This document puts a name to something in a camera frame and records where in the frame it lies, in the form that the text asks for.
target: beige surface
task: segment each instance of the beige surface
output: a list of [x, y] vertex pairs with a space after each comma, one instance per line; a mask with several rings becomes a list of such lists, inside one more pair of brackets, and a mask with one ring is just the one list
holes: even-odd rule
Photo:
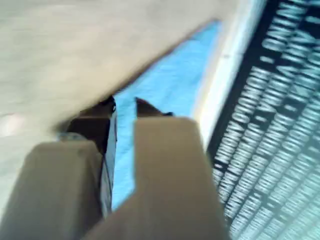
[[26, 158], [0, 239], [229, 239], [196, 122], [146, 117], [134, 132], [136, 187], [113, 214], [101, 219], [93, 142], [45, 143]]
[[1, 240], [79, 240], [103, 218], [102, 156], [92, 141], [49, 142], [28, 154], [0, 223]]
[[136, 121], [134, 167], [134, 193], [85, 240], [229, 239], [195, 122]]
[[237, 0], [1, 0], [0, 215], [26, 152]]

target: light blue fabric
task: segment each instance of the light blue fabric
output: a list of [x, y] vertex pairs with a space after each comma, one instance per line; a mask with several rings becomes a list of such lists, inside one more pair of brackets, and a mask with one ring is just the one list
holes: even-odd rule
[[117, 108], [117, 146], [112, 193], [116, 209], [134, 189], [134, 97], [162, 112], [190, 116], [208, 56], [213, 53], [220, 23], [212, 23], [157, 62], [132, 85], [114, 96]]

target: black poster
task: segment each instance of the black poster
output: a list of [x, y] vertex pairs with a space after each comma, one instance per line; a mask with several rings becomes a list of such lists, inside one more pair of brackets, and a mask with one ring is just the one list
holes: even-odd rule
[[320, 0], [270, 0], [210, 141], [233, 240], [320, 240]]

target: white border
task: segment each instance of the white border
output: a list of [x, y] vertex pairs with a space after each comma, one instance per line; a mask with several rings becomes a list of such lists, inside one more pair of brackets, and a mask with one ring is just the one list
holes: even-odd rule
[[222, 32], [208, 65], [192, 117], [198, 122], [207, 149], [231, 90], [250, 37], [266, 0], [239, 0], [222, 22]]

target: beige floor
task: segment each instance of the beige floor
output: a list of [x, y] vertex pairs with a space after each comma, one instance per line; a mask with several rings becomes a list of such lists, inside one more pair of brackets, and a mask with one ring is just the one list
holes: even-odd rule
[[0, 8], [0, 216], [26, 153], [238, 0], [13, 0]]

